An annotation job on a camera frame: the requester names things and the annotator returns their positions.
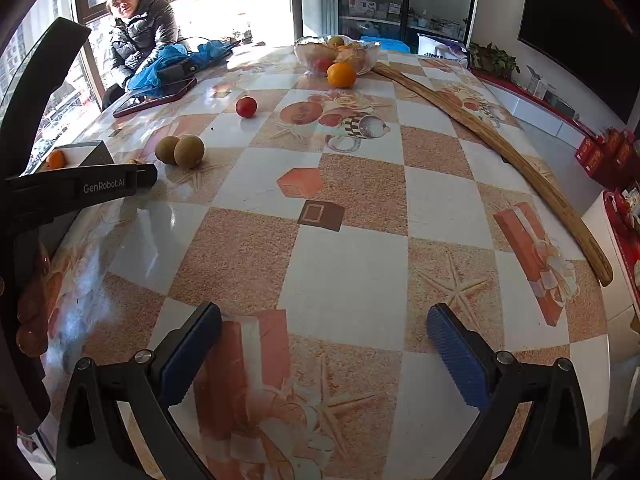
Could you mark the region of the long wooden stick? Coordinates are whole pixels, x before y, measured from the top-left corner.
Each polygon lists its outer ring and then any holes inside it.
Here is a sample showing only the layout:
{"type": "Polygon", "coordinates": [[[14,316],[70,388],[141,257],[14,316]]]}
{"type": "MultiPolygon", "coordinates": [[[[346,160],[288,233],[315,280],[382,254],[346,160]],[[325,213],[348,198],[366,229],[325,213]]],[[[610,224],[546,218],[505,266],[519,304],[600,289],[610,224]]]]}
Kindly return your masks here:
{"type": "Polygon", "coordinates": [[[589,262],[591,269],[594,274],[596,274],[601,286],[606,287],[612,283],[613,269],[611,263],[593,237],[590,229],[587,228],[582,218],[578,216],[574,207],[555,185],[522,156],[510,142],[500,136],[500,133],[498,133],[495,127],[487,125],[486,122],[483,122],[468,110],[457,106],[452,99],[445,98],[442,94],[425,87],[423,84],[420,84],[420,82],[409,78],[390,66],[376,63],[372,70],[391,81],[397,82],[425,101],[435,105],[450,118],[472,131],[480,140],[504,158],[515,170],[518,170],[521,176],[563,223],[565,229],[572,234],[575,242],[589,262]]]}

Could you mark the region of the blue plastic crate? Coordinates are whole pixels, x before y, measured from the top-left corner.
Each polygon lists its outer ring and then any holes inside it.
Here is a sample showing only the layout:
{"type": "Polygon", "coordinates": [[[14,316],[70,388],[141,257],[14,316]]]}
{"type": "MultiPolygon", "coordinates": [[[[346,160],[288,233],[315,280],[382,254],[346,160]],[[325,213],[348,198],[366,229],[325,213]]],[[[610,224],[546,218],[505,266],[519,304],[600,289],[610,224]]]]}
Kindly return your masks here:
{"type": "Polygon", "coordinates": [[[396,40],[396,39],[390,39],[390,38],[382,38],[382,37],[369,37],[369,36],[361,36],[360,39],[362,41],[367,41],[367,42],[376,42],[377,44],[380,45],[380,48],[382,50],[387,50],[387,51],[395,51],[395,52],[400,52],[400,53],[410,53],[410,47],[408,46],[408,44],[405,44],[404,42],[400,41],[400,40],[396,40]]]}

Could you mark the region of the black television screen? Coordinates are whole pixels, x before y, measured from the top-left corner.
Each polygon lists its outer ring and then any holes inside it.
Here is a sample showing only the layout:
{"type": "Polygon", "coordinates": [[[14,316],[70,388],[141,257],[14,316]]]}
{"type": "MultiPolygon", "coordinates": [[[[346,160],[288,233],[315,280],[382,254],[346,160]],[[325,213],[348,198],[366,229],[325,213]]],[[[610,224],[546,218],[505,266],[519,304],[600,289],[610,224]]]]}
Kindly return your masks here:
{"type": "Polygon", "coordinates": [[[518,40],[630,118],[639,93],[639,0],[525,0],[518,40]]]}

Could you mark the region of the red gift boxes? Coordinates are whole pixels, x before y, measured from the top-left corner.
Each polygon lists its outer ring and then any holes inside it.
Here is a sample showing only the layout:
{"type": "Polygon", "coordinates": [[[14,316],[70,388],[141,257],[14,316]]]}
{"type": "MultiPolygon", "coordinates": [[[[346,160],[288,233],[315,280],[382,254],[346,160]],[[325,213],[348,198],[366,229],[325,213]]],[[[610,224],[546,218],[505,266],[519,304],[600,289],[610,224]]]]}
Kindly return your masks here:
{"type": "Polygon", "coordinates": [[[588,177],[609,190],[639,182],[639,154],[630,131],[608,128],[602,136],[585,136],[575,158],[588,177]]]}

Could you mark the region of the glass fruit bowl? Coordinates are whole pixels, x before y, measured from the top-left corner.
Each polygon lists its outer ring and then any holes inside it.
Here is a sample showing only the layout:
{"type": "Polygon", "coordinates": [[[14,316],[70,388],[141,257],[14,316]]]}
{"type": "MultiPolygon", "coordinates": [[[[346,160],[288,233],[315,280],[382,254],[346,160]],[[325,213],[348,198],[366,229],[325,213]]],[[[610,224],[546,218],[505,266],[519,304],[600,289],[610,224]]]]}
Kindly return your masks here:
{"type": "Polygon", "coordinates": [[[369,73],[380,50],[378,41],[355,40],[344,35],[302,37],[294,44],[297,61],[316,76],[326,76],[334,63],[348,63],[358,76],[369,73]]]}

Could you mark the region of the red-cased tablet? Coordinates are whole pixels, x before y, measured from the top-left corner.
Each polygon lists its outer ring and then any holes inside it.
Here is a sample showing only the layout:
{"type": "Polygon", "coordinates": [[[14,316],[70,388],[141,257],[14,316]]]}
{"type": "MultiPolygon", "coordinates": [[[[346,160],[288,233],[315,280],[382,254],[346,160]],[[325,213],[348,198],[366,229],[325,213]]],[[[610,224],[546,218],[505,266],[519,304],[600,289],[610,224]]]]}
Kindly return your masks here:
{"type": "Polygon", "coordinates": [[[193,89],[197,82],[195,77],[191,77],[163,87],[132,92],[128,94],[126,101],[114,109],[113,117],[123,118],[142,110],[176,102],[193,89]]]}

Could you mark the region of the large orange by bowl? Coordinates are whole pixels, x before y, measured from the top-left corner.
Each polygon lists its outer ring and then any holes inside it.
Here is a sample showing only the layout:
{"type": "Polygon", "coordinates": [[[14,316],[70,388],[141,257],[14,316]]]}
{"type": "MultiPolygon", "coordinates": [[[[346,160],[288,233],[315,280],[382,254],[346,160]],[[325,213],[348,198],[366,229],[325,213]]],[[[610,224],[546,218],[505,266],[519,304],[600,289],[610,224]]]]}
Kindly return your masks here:
{"type": "Polygon", "coordinates": [[[326,79],[333,88],[347,89],[356,82],[357,72],[349,63],[333,63],[326,70],[326,79]]]}

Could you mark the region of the small tangerine tray corner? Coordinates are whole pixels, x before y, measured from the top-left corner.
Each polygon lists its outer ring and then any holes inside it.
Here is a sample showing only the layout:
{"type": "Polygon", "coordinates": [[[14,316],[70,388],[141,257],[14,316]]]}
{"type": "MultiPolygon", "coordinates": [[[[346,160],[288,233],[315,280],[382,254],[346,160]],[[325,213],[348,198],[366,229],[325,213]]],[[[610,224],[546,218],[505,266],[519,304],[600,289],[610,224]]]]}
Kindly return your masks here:
{"type": "Polygon", "coordinates": [[[49,170],[62,169],[66,166],[67,160],[62,150],[52,150],[47,157],[47,168],[49,170]]]}

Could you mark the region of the white tray with grey rim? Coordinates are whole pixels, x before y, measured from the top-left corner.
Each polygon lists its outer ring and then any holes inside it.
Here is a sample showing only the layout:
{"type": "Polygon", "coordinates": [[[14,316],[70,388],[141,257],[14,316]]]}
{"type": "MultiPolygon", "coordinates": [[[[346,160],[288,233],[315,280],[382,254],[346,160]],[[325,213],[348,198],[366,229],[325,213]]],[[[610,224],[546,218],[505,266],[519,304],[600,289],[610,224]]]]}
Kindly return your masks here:
{"type": "MultiPolygon", "coordinates": [[[[65,153],[67,164],[62,169],[80,167],[108,165],[114,162],[110,151],[103,141],[88,141],[75,144],[67,144],[54,148],[65,153]]],[[[36,172],[48,171],[47,157],[36,169],[36,172]]]]}

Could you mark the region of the seated person in black jacket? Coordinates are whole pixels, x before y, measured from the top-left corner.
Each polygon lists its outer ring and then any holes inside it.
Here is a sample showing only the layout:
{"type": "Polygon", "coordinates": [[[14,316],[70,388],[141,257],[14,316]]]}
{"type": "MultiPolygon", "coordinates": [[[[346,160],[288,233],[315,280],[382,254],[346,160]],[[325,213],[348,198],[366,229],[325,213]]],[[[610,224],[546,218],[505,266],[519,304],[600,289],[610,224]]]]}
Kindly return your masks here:
{"type": "Polygon", "coordinates": [[[165,0],[107,0],[106,5],[113,24],[105,66],[111,83],[125,88],[164,47],[178,42],[179,29],[165,0]]]}

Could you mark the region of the potted green plant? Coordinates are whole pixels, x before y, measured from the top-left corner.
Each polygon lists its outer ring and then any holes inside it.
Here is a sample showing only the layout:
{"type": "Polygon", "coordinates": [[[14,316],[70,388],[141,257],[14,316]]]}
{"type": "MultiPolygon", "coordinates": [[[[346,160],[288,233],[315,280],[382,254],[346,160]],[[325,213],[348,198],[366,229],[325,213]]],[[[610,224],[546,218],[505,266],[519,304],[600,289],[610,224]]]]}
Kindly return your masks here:
{"type": "Polygon", "coordinates": [[[498,79],[511,81],[513,74],[521,73],[516,57],[494,46],[491,42],[487,46],[471,42],[469,55],[473,70],[479,70],[498,79]]]}

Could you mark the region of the white printed sack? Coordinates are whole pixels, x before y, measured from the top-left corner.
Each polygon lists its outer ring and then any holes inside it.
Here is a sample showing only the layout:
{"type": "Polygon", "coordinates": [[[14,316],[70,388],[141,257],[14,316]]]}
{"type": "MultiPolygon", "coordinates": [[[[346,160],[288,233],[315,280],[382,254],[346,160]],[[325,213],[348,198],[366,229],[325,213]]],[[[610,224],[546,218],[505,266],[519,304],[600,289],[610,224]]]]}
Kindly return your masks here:
{"type": "Polygon", "coordinates": [[[456,61],[464,66],[469,64],[469,51],[464,44],[427,34],[418,35],[418,55],[456,61]]]}

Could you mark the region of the red snack tray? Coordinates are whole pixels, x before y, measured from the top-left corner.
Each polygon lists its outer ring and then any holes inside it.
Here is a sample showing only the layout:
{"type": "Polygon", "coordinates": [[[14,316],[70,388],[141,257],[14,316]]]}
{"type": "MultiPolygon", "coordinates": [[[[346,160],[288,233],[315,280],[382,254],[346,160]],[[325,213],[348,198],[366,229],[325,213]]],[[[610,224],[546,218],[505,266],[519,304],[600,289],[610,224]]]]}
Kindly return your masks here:
{"type": "Polygon", "coordinates": [[[623,278],[634,300],[634,307],[639,310],[639,286],[634,273],[634,266],[639,261],[639,232],[634,227],[631,209],[620,191],[605,191],[603,201],[623,278]]]}

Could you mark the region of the blue cloth bag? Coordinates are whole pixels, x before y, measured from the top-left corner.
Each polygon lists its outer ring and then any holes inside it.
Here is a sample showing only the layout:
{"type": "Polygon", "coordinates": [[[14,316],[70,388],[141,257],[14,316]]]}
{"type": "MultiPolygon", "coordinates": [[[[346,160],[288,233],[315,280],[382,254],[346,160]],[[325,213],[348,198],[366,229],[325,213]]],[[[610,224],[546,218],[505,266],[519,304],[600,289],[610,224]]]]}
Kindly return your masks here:
{"type": "Polygon", "coordinates": [[[159,89],[224,61],[239,43],[209,40],[189,50],[183,42],[163,47],[157,59],[126,83],[128,91],[159,89]]]}

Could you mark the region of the small red tomato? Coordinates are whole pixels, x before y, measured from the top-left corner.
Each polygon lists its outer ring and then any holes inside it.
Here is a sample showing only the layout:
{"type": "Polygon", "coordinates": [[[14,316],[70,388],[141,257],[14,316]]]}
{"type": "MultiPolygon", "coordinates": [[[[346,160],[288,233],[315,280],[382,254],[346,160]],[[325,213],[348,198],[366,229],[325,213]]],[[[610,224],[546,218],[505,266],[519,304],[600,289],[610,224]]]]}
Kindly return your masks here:
{"type": "Polygon", "coordinates": [[[258,109],[258,103],[252,96],[242,96],[235,102],[235,113],[241,118],[253,118],[258,109]]]}

